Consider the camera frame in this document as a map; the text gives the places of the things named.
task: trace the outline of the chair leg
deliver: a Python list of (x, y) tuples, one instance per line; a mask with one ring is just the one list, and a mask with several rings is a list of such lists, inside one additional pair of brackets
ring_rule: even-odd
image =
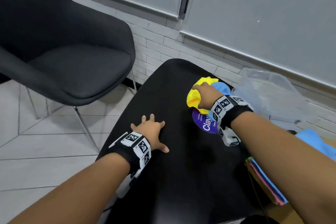
[(35, 109), (35, 106), (34, 106), (32, 97), (30, 96), (30, 92), (29, 92), (29, 89), (28, 89), (27, 87), (26, 87), (26, 90), (27, 90), (27, 93), (28, 93), (28, 96), (29, 96), (31, 105), (33, 106), (33, 111), (34, 111), (34, 117), (35, 117), (35, 120), (38, 120), (38, 119), (39, 119), (39, 116), (37, 115), (37, 112), (36, 112), (36, 109)]
[(133, 85), (134, 85), (135, 93), (137, 93), (137, 85), (135, 84), (135, 80), (134, 80), (134, 76), (133, 76), (133, 71), (132, 70), (131, 70), (131, 76), (132, 76), (132, 80), (133, 80)]
[(98, 149), (98, 146), (96, 145), (95, 141), (93, 140), (93, 137), (91, 136), (91, 133), (89, 131), (89, 129), (86, 127), (83, 119), (82, 119), (82, 116), (81, 114), (79, 113), (78, 109), (76, 106), (73, 107), (75, 109), (75, 112), (77, 114), (77, 117), (78, 119), (80, 120), (81, 124), (82, 124), (82, 127), (86, 133), (86, 136), (88, 137), (88, 139), (91, 141), (91, 143), (93, 144), (93, 146), (97, 149), (97, 152), (99, 153), (99, 149)]

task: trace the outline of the right hand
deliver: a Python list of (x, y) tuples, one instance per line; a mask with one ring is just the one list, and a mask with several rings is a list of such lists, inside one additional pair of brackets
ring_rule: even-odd
[(198, 105), (198, 109), (210, 110), (215, 103), (215, 101), (223, 96), (223, 94), (214, 88), (214, 86), (209, 85), (204, 82), (201, 85), (194, 85), (193, 90), (198, 90), (201, 95), (201, 101)]

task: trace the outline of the yellow cloth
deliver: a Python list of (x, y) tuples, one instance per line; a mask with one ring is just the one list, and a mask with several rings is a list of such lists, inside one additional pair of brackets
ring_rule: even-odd
[[(214, 82), (218, 82), (218, 79), (213, 79), (209, 77), (202, 77), (199, 79), (194, 85), (201, 85), (202, 83), (207, 82), (209, 85), (211, 85)], [(198, 92), (198, 90), (190, 90), (187, 96), (187, 105), (189, 107), (198, 107), (198, 104), (201, 101), (201, 95)], [(205, 109), (198, 109), (201, 114), (208, 114), (209, 111)]]

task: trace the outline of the purple sticker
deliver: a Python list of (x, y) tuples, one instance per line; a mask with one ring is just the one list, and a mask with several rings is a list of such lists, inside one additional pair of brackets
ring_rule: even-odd
[(208, 133), (218, 133), (217, 122), (210, 120), (205, 114), (201, 114), (196, 108), (192, 112), (192, 118), (196, 125)]

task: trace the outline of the black cable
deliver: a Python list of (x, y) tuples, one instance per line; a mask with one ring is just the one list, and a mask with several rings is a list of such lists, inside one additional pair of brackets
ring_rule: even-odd
[[(243, 152), (243, 147), (241, 146), (239, 140), (238, 140), (238, 144), (239, 144), (239, 146), (240, 146), (241, 152)], [(268, 216), (267, 216), (267, 214), (266, 214), (266, 212), (265, 212), (265, 210), (264, 210), (264, 208), (263, 208), (263, 206), (262, 206), (262, 204), (261, 204), (261, 202), (260, 202), (260, 199), (259, 199), (259, 197), (258, 197), (257, 191), (255, 190), (255, 187), (254, 187), (254, 184), (253, 184), (253, 180), (252, 180), (251, 174), (250, 174), (249, 170), (247, 169), (247, 167), (246, 167), (246, 171), (247, 171), (247, 173), (249, 174), (250, 181), (251, 181), (251, 184), (252, 184), (252, 188), (253, 188), (253, 190), (254, 190), (255, 196), (257, 197), (258, 203), (259, 203), (259, 205), (260, 205), (260, 209), (262, 210), (262, 212), (263, 212), (263, 214), (264, 214), (264, 216), (265, 216), (265, 218), (266, 218), (267, 224), (270, 224), (270, 221), (268, 220)]]

